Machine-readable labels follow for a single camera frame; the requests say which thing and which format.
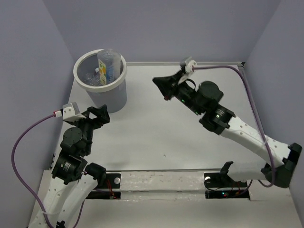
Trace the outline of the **large clear bottle cream label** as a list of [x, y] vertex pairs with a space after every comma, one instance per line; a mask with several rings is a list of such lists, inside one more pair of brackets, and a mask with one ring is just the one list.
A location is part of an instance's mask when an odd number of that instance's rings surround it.
[[113, 49], [97, 53], [100, 83], [102, 86], [114, 82], [120, 76], [121, 55]]

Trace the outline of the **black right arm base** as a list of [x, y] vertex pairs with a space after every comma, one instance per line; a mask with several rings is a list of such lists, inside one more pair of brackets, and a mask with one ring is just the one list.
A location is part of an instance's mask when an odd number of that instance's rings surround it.
[[233, 162], [226, 162], [218, 172], [204, 173], [206, 199], [250, 199], [248, 183], [234, 181], [228, 176]]

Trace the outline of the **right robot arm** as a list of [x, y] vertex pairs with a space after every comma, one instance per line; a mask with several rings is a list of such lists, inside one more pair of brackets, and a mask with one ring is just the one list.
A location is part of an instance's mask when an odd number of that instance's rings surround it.
[[152, 81], [165, 100], [175, 97], [196, 115], [202, 115], [199, 122], [206, 130], [242, 145], [262, 159], [262, 162], [244, 164], [226, 162], [218, 175], [223, 186], [247, 180], [265, 180], [280, 188], [290, 186], [302, 151], [301, 145], [285, 144], [268, 136], [261, 136], [233, 111], [220, 105], [224, 94], [211, 81], [204, 81], [194, 89], [187, 84], [182, 71], [172, 76], [155, 77]]

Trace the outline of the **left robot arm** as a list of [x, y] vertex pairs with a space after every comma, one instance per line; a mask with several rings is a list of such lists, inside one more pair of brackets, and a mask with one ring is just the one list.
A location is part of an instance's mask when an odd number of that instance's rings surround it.
[[61, 151], [52, 170], [50, 184], [31, 228], [67, 228], [88, 194], [104, 185], [106, 169], [88, 164], [93, 131], [110, 122], [107, 106], [89, 107], [80, 112], [75, 102], [61, 109], [64, 122], [72, 125], [63, 134]]

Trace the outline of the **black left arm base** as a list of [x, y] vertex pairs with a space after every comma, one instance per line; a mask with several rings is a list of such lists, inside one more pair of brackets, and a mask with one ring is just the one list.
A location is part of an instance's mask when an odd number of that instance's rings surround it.
[[119, 200], [121, 198], [120, 191], [121, 173], [110, 172], [106, 174], [106, 178], [102, 184], [98, 184], [88, 196], [87, 200]]

